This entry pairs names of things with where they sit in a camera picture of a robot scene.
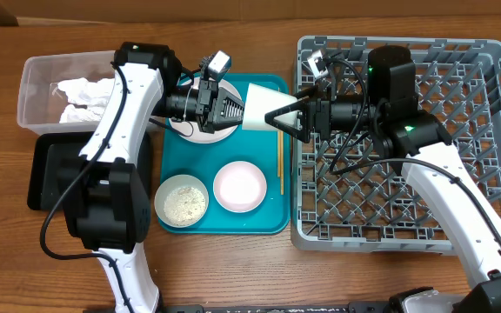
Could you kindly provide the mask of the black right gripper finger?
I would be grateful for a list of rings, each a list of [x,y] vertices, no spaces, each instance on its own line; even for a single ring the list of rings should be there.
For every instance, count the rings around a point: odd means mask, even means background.
[[[302,99],[304,97],[314,97],[317,94],[318,87],[316,85],[309,88],[300,90],[294,94],[296,99]]]
[[[277,120],[277,117],[281,117],[282,115],[286,115],[291,112],[301,113],[301,116],[297,115],[296,117],[297,126],[291,126],[289,123]],[[270,111],[264,115],[264,121],[277,130],[281,130],[301,142],[310,141],[307,100],[298,100],[295,103]]]

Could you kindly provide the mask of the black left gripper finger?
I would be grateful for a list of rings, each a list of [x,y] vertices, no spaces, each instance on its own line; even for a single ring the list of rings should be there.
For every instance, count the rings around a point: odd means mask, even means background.
[[[228,95],[224,99],[225,109],[227,111],[244,111],[244,102],[233,95]]]
[[[242,124],[244,120],[244,113],[242,111],[231,112],[224,117],[224,126],[227,128],[237,127]]]

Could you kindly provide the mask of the white paper cup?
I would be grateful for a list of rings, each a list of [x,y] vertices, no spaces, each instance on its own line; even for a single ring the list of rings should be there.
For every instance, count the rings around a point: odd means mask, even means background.
[[[276,128],[265,122],[265,114],[296,101],[294,96],[250,83],[244,105],[242,129],[277,131]]]

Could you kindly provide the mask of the large white plate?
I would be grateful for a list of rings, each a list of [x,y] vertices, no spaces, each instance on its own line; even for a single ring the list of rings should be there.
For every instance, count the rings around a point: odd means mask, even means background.
[[[198,90],[199,77],[195,77],[194,83],[191,85],[193,90]],[[239,100],[242,100],[237,89],[225,79],[219,82],[219,87],[225,88],[231,94],[235,95]],[[215,131],[213,134],[205,133],[199,130],[196,122],[174,122],[171,118],[168,119],[169,124],[175,130],[180,131],[185,135],[190,136],[181,136],[182,139],[185,139],[192,143],[216,143],[224,140],[229,137],[236,129],[237,126],[232,126],[227,129]]]

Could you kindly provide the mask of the pink shallow bowl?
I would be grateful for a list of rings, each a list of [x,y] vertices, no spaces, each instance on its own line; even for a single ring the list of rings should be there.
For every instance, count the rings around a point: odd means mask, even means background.
[[[227,163],[216,174],[213,194],[226,210],[246,213],[256,209],[267,193],[264,173],[253,163],[235,161]]]

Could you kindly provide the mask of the white bowl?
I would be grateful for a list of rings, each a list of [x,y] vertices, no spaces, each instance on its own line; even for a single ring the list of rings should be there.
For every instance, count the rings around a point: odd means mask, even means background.
[[[209,193],[194,176],[176,175],[160,184],[154,196],[158,219],[173,228],[188,228],[205,215]]]

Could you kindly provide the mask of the rice pile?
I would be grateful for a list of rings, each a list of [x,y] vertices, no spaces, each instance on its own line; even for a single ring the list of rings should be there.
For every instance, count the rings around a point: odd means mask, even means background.
[[[180,187],[165,199],[164,214],[176,226],[189,226],[197,222],[206,211],[204,194],[195,187]]]

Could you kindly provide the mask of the white tissue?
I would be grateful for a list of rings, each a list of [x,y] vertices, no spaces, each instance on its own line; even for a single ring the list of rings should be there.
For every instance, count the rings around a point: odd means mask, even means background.
[[[57,90],[67,98],[59,123],[99,122],[110,100],[114,82],[112,78],[91,82],[85,77],[59,82]]]

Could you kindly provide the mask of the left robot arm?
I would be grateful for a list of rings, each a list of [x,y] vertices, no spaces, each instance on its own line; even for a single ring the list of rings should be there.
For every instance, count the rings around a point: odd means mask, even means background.
[[[221,50],[203,58],[198,76],[161,44],[125,42],[111,65],[114,87],[103,117],[78,155],[58,167],[60,197],[43,222],[39,242],[47,256],[63,259],[46,243],[50,221],[62,210],[70,235],[85,248],[68,258],[99,259],[115,310],[158,312],[161,296],[143,245],[150,198],[137,171],[147,125],[152,117],[165,117],[195,122],[212,134],[241,124],[244,102],[219,85],[231,67]]]

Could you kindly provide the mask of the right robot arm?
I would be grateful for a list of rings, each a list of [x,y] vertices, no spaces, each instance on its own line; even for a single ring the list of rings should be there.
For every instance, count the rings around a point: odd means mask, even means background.
[[[367,56],[361,101],[333,87],[314,86],[294,103],[268,112],[265,122],[308,142],[333,131],[365,130],[380,163],[389,164],[428,205],[450,240],[471,286],[465,296],[431,287],[392,296],[388,312],[501,312],[501,218],[466,170],[451,134],[418,106],[411,52],[386,45]]]

